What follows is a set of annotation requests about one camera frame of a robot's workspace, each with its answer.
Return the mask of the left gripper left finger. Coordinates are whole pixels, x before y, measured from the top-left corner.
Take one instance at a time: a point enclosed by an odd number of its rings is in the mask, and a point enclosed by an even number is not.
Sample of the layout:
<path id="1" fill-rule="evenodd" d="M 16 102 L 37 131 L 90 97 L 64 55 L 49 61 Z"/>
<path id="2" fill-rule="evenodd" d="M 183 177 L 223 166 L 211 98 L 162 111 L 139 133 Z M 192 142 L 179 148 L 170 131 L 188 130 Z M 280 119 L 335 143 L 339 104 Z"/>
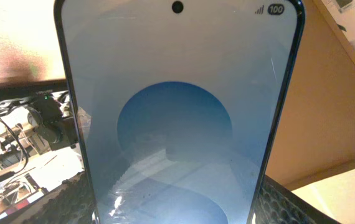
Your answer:
<path id="1" fill-rule="evenodd" d="M 11 220 L 12 224 L 91 224 L 95 211 L 94 196 L 86 172 L 63 180 L 61 185 L 36 200 Z"/>

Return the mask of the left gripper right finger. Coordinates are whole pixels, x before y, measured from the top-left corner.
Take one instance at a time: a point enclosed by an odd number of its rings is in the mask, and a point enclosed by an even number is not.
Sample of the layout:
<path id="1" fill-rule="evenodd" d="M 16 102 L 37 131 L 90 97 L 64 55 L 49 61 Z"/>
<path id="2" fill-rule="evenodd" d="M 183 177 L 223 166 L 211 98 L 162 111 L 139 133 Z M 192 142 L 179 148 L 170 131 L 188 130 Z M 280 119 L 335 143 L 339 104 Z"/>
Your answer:
<path id="1" fill-rule="evenodd" d="M 263 178 L 252 221 L 255 224 L 339 224 L 267 175 Z"/>

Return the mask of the blue Galaxy smartphone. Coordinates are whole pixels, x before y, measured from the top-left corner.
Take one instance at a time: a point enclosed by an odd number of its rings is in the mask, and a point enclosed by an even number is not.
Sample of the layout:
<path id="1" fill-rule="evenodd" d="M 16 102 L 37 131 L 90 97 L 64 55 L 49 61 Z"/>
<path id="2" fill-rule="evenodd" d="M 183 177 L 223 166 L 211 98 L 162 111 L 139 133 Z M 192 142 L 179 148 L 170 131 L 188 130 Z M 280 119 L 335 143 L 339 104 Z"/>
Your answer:
<path id="1" fill-rule="evenodd" d="M 98 223 L 250 223 L 303 1 L 66 0 L 54 21 Z"/>

